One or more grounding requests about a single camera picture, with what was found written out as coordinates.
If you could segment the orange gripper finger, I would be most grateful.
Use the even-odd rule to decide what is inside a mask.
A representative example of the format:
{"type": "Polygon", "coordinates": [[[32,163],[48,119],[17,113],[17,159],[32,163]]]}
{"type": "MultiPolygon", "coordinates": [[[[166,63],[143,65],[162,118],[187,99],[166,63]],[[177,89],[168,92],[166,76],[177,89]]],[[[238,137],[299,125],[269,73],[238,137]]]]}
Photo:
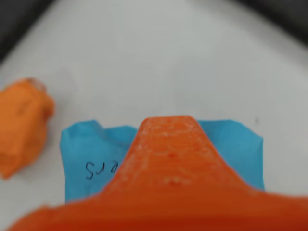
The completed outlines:
{"type": "Polygon", "coordinates": [[[308,200],[258,190],[191,116],[144,120],[126,158],[93,197],[44,207],[13,231],[305,231],[308,200]]]}

